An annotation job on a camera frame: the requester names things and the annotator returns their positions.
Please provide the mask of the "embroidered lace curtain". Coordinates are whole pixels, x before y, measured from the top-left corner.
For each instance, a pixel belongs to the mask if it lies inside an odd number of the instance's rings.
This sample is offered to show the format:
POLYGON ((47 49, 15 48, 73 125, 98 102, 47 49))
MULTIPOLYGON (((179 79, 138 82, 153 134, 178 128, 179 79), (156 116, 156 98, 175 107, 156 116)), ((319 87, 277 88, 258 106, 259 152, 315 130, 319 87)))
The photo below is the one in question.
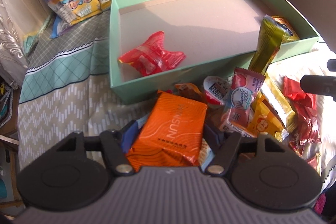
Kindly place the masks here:
POLYGON ((51 14, 44 0, 1 0, 1 77, 21 87, 29 67, 24 38, 36 34, 51 14))

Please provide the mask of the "dark red foil snack packet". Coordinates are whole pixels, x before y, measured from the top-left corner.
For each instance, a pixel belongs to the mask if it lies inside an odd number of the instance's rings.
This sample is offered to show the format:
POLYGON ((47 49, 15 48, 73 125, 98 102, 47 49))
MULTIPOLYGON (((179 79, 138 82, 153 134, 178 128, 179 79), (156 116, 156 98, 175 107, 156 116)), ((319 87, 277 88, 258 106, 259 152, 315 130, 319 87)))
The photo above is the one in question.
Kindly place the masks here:
POLYGON ((304 92, 298 81, 286 76, 283 94, 290 99, 297 114, 297 131, 289 146, 301 156, 304 145, 321 143, 317 120, 317 97, 315 94, 304 92))

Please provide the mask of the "mint green cardboard box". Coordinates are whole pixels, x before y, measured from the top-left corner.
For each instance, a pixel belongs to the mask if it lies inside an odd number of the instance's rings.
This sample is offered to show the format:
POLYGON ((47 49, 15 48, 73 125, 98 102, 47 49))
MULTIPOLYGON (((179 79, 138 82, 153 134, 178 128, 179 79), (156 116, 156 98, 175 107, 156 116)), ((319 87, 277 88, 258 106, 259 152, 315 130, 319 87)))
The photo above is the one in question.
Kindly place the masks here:
POLYGON ((276 61, 310 51, 319 34, 287 0, 112 0, 109 31, 110 86, 125 104, 140 102, 177 83, 228 77, 246 68, 265 15, 284 17, 299 40, 281 46, 276 61), (174 70, 143 77, 118 58, 157 32, 164 48, 186 58, 174 70))

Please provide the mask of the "white lidded jelly cup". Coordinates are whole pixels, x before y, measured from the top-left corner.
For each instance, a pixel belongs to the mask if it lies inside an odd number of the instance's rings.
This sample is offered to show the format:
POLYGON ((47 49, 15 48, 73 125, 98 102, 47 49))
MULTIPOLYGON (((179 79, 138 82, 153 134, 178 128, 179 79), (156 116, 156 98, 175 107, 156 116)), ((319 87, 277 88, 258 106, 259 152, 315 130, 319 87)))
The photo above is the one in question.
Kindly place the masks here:
POLYGON ((211 105, 225 105, 229 96, 232 77, 223 79, 218 76, 208 76, 203 81, 203 88, 207 103, 211 105))

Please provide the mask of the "patterned beige teal bedsheet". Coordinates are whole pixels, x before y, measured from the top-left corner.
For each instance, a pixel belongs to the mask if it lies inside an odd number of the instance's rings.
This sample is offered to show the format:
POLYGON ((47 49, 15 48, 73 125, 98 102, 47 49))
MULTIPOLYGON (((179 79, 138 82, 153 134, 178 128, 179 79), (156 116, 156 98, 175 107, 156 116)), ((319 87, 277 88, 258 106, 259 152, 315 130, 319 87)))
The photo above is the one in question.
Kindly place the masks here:
MULTIPOLYGON (((110 10, 50 39, 45 30, 31 55, 19 101, 19 165, 25 168, 74 131, 87 136, 120 129, 146 115, 157 91, 146 100, 125 104, 112 91, 109 71, 110 10)), ((309 52, 276 61, 272 80, 284 76, 330 75, 326 67, 335 54, 319 37, 309 52)))

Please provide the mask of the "orange wrapped dried fruit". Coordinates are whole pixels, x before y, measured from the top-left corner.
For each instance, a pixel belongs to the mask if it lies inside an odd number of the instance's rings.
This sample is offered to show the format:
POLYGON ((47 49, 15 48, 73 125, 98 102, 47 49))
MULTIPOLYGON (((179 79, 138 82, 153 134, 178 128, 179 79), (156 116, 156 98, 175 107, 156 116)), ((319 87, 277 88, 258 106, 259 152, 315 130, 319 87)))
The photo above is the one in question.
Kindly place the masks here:
POLYGON ((175 84, 175 88, 177 89, 178 94, 181 97, 195 100, 198 102, 206 102, 204 94, 199 90, 199 88, 192 83, 183 83, 183 84, 175 84))

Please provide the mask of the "green gold snack bar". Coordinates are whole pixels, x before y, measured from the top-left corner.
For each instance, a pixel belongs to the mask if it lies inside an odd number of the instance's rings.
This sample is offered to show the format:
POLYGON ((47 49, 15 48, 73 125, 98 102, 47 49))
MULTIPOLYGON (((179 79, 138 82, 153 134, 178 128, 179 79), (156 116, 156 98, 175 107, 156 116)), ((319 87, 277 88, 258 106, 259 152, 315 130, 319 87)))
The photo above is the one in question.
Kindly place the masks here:
POLYGON ((264 75, 288 33, 271 16, 262 19, 257 48, 248 69, 264 75))

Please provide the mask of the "pink vitamin candy packet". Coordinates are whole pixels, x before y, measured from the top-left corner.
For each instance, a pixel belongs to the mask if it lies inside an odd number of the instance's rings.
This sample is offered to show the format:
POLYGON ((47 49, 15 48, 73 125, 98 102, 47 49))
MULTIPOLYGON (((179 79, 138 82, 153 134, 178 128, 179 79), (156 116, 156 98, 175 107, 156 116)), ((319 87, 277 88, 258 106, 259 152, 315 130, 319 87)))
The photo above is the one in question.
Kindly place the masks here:
POLYGON ((246 127, 252 102, 255 100, 265 76, 243 68, 235 68, 231 90, 227 98, 219 129, 232 132, 234 125, 246 127))

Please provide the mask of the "blue white cracker packet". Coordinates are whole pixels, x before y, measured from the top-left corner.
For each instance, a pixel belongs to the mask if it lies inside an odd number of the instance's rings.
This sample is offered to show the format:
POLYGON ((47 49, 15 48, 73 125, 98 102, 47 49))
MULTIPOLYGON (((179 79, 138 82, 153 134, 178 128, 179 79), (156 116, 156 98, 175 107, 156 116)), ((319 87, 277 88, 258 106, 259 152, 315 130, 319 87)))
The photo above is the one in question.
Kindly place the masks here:
MULTIPOLYGON (((135 120, 137 122, 138 131, 142 129, 148 117, 149 117, 149 114, 146 114, 143 117, 135 120)), ((210 161, 214 158, 214 156, 215 154, 213 153, 212 149, 210 148, 206 140, 202 139, 202 145, 201 145, 201 150, 200 150, 199 159, 198 159, 202 170, 205 170, 205 168, 209 165, 210 161)))

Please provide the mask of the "red crinkled snack packet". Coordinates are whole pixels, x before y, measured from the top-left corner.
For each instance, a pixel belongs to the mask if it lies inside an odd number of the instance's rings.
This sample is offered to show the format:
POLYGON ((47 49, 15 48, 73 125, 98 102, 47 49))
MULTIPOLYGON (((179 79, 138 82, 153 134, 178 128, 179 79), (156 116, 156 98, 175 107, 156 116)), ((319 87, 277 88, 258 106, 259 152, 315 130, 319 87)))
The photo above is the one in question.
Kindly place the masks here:
POLYGON ((175 69, 185 58, 183 52, 172 52, 164 49, 165 33, 158 31, 134 49, 118 58, 121 64, 136 69, 142 77, 175 69))

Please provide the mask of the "yellow orange monkey snack packet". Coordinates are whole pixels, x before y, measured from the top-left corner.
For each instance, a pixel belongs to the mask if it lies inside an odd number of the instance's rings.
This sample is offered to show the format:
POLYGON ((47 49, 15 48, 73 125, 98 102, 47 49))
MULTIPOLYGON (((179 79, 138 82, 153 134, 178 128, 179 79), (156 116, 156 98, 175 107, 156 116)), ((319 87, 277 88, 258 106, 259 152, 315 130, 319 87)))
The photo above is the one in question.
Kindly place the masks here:
POLYGON ((268 133, 280 142, 288 136, 288 132, 264 95, 256 100, 254 115, 248 123, 247 130, 252 136, 268 133))

